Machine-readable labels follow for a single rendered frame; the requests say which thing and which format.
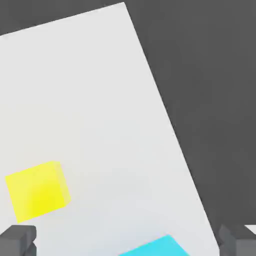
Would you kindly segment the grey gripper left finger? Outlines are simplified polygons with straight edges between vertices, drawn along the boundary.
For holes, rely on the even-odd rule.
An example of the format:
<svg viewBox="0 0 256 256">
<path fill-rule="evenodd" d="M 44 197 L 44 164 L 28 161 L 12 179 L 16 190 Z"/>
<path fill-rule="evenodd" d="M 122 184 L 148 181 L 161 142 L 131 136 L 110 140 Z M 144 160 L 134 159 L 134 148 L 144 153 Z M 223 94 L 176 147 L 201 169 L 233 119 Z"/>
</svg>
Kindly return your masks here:
<svg viewBox="0 0 256 256">
<path fill-rule="evenodd" d="M 34 225 L 11 225 L 0 234 L 0 256 L 37 256 Z"/>
</svg>

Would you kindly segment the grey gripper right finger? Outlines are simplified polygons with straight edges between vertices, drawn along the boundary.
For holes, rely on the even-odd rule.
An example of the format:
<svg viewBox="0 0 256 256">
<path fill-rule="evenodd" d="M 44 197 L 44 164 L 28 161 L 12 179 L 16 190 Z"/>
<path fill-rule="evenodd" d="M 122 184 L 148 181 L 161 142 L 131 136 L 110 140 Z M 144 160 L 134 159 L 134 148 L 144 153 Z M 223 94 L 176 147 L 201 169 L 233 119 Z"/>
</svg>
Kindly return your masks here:
<svg viewBox="0 0 256 256">
<path fill-rule="evenodd" d="M 244 225 L 222 224 L 219 238 L 219 256 L 256 256 L 256 234 Z"/>
</svg>

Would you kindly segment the small cyan cube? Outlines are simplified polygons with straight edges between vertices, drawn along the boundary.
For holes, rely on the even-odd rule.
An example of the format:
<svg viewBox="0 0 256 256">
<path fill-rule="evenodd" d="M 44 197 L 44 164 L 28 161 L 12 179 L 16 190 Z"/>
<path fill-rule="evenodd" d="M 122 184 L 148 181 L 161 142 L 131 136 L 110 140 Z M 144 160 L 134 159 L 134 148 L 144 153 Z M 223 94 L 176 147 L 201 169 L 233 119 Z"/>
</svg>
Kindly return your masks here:
<svg viewBox="0 0 256 256">
<path fill-rule="evenodd" d="M 177 242 L 166 235 L 152 242 L 139 246 L 119 256 L 190 256 Z"/>
</svg>

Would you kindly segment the small yellow cube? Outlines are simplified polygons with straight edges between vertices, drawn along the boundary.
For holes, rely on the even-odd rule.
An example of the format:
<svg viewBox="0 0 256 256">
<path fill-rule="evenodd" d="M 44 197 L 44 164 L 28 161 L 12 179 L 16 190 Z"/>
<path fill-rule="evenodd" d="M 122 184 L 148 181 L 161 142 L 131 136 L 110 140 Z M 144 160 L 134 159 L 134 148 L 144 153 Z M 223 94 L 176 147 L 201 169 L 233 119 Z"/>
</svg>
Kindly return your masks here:
<svg viewBox="0 0 256 256">
<path fill-rule="evenodd" d="M 67 206 L 71 201 L 59 161 L 49 161 L 5 177 L 17 223 Z"/>
</svg>

